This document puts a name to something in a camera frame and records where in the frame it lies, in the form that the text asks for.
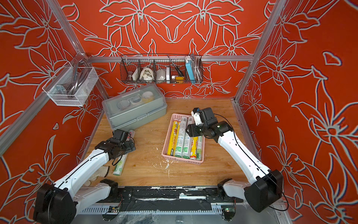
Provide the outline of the silver green wrap roll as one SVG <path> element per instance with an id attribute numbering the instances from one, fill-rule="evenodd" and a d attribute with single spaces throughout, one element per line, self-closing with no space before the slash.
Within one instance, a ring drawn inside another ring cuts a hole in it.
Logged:
<path id="1" fill-rule="evenodd" d="M 181 157 L 185 138 L 185 129 L 187 127 L 188 117 L 182 117 L 180 121 L 180 127 L 178 132 L 178 138 L 175 147 L 175 157 Z"/>

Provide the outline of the yellow orange wrap roll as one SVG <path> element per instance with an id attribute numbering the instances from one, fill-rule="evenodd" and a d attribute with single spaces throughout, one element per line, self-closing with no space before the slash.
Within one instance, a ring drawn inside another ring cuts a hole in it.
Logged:
<path id="1" fill-rule="evenodd" d="M 190 151 L 190 159 L 191 160 L 196 160 L 197 159 L 197 141 L 198 141 L 198 137 L 193 137 L 192 138 L 192 145 L 191 145 L 191 151 Z"/>

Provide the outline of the green white wrap roll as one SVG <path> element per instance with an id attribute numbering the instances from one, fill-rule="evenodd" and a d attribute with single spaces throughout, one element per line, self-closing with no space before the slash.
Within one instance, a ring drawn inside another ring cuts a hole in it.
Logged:
<path id="1" fill-rule="evenodd" d="M 203 136 L 199 136 L 197 140 L 197 149 L 196 149 L 196 160 L 201 161 L 202 157 L 202 145 L 203 145 Z"/>

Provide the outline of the pink plastic basket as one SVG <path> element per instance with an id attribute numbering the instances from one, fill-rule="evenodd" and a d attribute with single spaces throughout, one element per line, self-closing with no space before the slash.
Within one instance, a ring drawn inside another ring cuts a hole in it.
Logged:
<path id="1" fill-rule="evenodd" d="M 201 165 L 204 162 L 205 140 L 203 137 L 190 137 L 186 133 L 189 124 L 194 124 L 192 116 L 172 114 L 161 154 L 167 160 Z"/>

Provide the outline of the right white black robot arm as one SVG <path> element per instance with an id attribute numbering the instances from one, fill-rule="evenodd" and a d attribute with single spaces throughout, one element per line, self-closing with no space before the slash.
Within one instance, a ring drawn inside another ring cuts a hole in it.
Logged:
<path id="1" fill-rule="evenodd" d="M 271 170 L 255 157 L 239 140 L 227 120 L 219 122 L 210 107 L 194 108 L 191 115 L 194 123 L 188 125 L 186 133 L 191 137 L 213 139 L 230 154 L 248 180 L 247 184 L 233 179 L 225 181 L 222 188 L 228 197 L 246 201 L 256 212 L 262 212 L 282 198 L 281 172 Z"/>

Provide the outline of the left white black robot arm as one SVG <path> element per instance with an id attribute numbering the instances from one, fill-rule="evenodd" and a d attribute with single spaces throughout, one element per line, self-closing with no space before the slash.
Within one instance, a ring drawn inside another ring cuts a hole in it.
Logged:
<path id="1" fill-rule="evenodd" d="M 110 160 L 118 163 L 134 151 L 130 132 L 117 129 L 112 137 L 97 144 L 89 156 L 53 184 L 44 184 L 36 193 L 33 220 L 40 224 L 70 224 L 83 210 L 101 200 L 118 200 L 118 183 L 103 179 L 91 189 L 79 192 L 89 178 Z"/>

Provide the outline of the white red label wrap roll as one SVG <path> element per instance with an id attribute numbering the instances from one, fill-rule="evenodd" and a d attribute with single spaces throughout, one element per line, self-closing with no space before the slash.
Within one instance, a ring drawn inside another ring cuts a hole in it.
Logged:
<path id="1" fill-rule="evenodd" d="M 193 124 L 193 122 L 194 122 L 194 118 L 193 118 L 192 116 L 190 116 L 189 119 L 188 119 L 188 123 L 187 123 L 186 129 L 189 127 L 189 125 Z M 184 159 L 190 159 L 191 140 L 192 140 L 192 138 L 189 136 L 189 134 L 188 134 L 187 132 L 185 132 L 183 152 L 182 152 L 182 157 L 183 157 Z"/>

